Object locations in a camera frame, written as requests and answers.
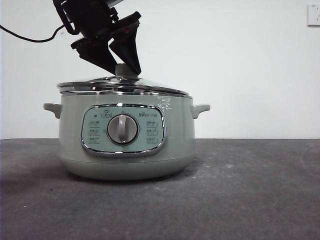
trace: wall outlet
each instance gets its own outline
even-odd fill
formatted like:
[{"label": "wall outlet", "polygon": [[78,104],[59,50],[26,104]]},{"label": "wall outlet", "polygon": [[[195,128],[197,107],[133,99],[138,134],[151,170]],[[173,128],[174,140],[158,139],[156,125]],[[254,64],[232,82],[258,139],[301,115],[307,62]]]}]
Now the wall outlet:
[{"label": "wall outlet", "polygon": [[308,5],[308,26],[320,26],[320,4]]}]

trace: cooker base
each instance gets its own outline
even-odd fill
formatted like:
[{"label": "cooker base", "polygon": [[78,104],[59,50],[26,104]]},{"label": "cooker base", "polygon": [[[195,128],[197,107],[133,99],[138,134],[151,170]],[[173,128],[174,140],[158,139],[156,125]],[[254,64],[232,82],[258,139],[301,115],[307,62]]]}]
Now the cooker base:
[{"label": "cooker base", "polygon": [[153,179],[182,171],[194,155],[152,162],[97,163],[60,158],[68,172],[97,180],[130,181]]}]

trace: slow cooker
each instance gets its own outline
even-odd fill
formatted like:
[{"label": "slow cooker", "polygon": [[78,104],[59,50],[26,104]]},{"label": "slow cooker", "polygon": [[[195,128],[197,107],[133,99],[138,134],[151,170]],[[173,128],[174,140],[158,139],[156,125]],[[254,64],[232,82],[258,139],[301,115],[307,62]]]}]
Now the slow cooker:
[{"label": "slow cooker", "polygon": [[67,171],[98,180],[142,180],[183,170],[195,156],[193,105],[184,91],[127,74],[57,85],[45,103],[59,123],[58,157]]}]

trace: brand logo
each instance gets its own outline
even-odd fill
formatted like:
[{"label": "brand logo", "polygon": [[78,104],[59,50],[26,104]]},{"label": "brand logo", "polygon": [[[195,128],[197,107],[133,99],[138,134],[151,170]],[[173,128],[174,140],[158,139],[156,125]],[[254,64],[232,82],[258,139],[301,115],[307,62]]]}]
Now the brand logo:
[{"label": "brand logo", "polygon": [[140,112],[139,113],[139,117],[157,117],[157,114],[148,114],[148,113],[145,113],[145,112]]}]

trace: button icon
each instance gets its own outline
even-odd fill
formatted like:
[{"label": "button icon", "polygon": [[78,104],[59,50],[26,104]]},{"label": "button icon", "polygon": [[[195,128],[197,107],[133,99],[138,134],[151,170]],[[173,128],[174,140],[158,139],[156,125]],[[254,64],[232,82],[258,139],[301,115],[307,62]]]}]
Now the button icon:
[{"label": "button icon", "polygon": [[89,144],[100,144],[100,137],[89,137]]},{"label": "button icon", "polygon": [[147,136],[158,136],[159,131],[157,128],[149,128],[146,130],[146,135]]},{"label": "button icon", "polygon": [[100,129],[89,129],[89,136],[100,136]]},{"label": "button icon", "polygon": [[90,121],[89,128],[100,128],[100,122],[99,121]]},{"label": "button icon", "polygon": [[157,144],[158,138],[157,137],[148,137],[146,139],[146,144]]},{"label": "button icon", "polygon": [[147,128],[156,128],[156,127],[158,127],[158,123],[156,121],[147,121],[146,127]]},{"label": "button icon", "polygon": [[112,113],[109,110],[104,110],[101,113],[101,117],[105,118],[105,119],[109,119],[112,117]]}]

